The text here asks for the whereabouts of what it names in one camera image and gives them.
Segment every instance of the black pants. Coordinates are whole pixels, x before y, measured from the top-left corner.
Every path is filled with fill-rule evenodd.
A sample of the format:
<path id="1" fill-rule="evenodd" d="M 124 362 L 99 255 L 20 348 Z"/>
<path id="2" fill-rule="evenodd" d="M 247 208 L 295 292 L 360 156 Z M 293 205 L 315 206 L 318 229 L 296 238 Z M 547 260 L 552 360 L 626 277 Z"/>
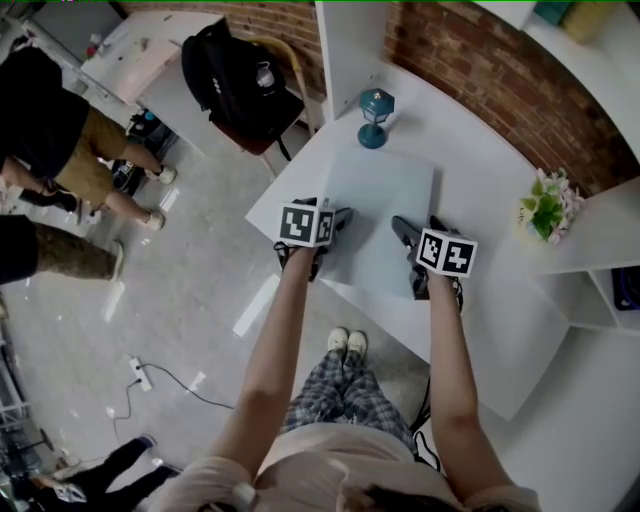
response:
<path id="1" fill-rule="evenodd" d="M 56 192 L 52 196 L 44 196 L 33 190 L 23 190 L 20 199 L 35 206 L 57 206 L 68 213 L 73 213 L 78 208 L 78 201 L 70 194 Z"/>
<path id="2" fill-rule="evenodd" d="M 143 499 L 162 486 L 173 474 L 170 469 L 159 467 L 131 485 L 118 491 L 107 492 L 113 481 L 133 466 L 146 449 L 142 441 L 134 439 L 109 455 L 100 466 L 68 478 L 67 482 L 80 487 L 87 497 L 87 503 L 70 504 L 72 506 L 68 510 L 78 512 L 85 510 L 131 512 L 134 510 Z"/>

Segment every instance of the leg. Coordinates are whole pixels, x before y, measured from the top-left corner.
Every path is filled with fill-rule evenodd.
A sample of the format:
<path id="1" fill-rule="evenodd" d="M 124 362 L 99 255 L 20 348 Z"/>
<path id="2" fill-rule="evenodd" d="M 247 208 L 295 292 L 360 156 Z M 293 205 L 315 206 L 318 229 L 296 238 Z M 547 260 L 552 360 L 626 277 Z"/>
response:
<path id="1" fill-rule="evenodd" d="M 119 190 L 111 191 L 105 200 L 105 204 L 118 215 L 139 220 L 140 222 L 147 222 L 151 217 L 151 213 L 148 210 L 139 206 L 128 195 Z"/>
<path id="2" fill-rule="evenodd" d="M 99 466 L 76 473 L 68 481 L 80 487 L 88 500 L 101 499 L 113 481 L 133 466 L 147 448 L 140 439 L 133 439 L 111 453 Z"/>
<path id="3" fill-rule="evenodd" d="M 131 485 L 119 491 L 110 492 L 100 498 L 104 510 L 118 512 L 133 512 L 140 502 L 153 491 L 162 487 L 168 478 L 175 476 L 175 472 L 166 467 L 159 467 L 152 473 L 136 480 Z"/>
<path id="4" fill-rule="evenodd" d="M 162 172 L 162 165 L 160 165 L 158 159 L 142 144 L 127 143 L 120 158 L 138 167 L 147 169 L 153 174 L 160 174 Z"/>
<path id="5" fill-rule="evenodd" d="M 113 277 L 116 256 L 67 231 L 35 223 L 38 272 L 55 272 L 79 279 Z"/>
<path id="6" fill-rule="evenodd" d="M 281 434 L 310 423 L 333 422 L 342 415 L 342 393 L 345 388 L 342 360 L 346 340 L 347 332 L 344 329 L 331 332 L 329 351 L 311 371 L 300 394 L 289 405 Z"/>
<path id="7" fill-rule="evenodd" d="M 364 356 L 349 350 L 343 367 L 348 381 L 344 394 L 345 418 L 351 423 L 387 432 L 402 441 L 411 453 L 418 453 L 407 422 L 385 398 L 375 375 L 365 367 Z"/>

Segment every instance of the chair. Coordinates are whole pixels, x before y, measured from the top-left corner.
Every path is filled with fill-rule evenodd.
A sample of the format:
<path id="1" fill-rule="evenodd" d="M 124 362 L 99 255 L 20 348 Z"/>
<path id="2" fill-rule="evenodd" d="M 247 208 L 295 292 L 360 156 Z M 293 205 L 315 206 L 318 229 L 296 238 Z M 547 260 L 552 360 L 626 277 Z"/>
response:
<path id="1" fill-rule="evenodd" d="M 272 51 L 272 53 L 275 53 L 278 56 L 284 56 L 289 59 L 291 67 L 293 68 L 293 72 L 296 76 L 296 81 L 298 82 L 298 87 L 300 88 L 300 95 L 302 96 L 302 100 L 300 100 L 300 98 L 298 98 L 295 94 L 286 91 L 286 94 L 283 95 L 282 110 L 277 120 L 278 124 L 274 127 L 271 136 L 266 138 L 247 137 L 246 135 L 239 133 L 234 127 L 220 119 L 212 119 L 212 122 L 218 127 L 218 129 L 220 129 L 220 131 L 222 131 L 227 137 L 238 144 L 243 150 L 248 151 L 252 155 L 260 157 L 260 160 L 262 160 L 262 163 L 264 163 L 265 167 L 271 172 L 273 178 L 277 178 L 278 174 L 276 173 L 276 170 L 273 168 L 271 162 L 269 162 L 264 153 L 269 147 L 277 142 L 283 156 L 289 162 L 291 161 L 291 156 L 289 155 L 287 148 L 282 142 L 282 134 L 300 118 L 300 115 L 303 111 L 306 111 L 307 114 L 309 136 L 313 137 L 314 125 L 309 109 L 309 97 L 307 96 L 307 88 L 304 82 L 304 76 L 302 75 L 302 68 L 300 67 L 298 57 L 287 43 L 281 41 L 280 39 L 276 39 L 275 37 L 268 36 L 249 37 L 246 39 L 246 41 L 249 41 L 253 44 L 265 46 L 268 50 Z"/>

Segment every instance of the small table lamp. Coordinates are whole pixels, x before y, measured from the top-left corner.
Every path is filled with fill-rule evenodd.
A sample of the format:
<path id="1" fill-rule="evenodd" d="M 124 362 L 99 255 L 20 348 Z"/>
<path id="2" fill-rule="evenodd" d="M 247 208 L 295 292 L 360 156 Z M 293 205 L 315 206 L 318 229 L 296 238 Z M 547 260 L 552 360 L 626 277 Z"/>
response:
<path id="1" fill-rule="evenodd" d="M 358 140 L 365 148 L 378 149 L 387 142 L 387 135 L 378 126 L 393 113 L 395 98 L 382 89 L 371 89 L 360 95 L 360 108 L 364 118 L 369 121 L 358 130 Z"/>

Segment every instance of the olive shorts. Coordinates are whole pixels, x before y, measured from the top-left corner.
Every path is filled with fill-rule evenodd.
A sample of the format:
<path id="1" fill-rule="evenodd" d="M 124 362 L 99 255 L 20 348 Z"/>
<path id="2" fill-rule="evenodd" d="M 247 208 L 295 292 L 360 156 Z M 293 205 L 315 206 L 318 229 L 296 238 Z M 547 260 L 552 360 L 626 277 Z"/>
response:
<path id="1" fill-rule="evenodd" d="M 107 161 L 120 158 L 127 144 L 124 128 L 89 107 L 80 139 L 55 182 L 94 207 L 101 206 L 113 190 L 113 176 L 98 157 Z"/>

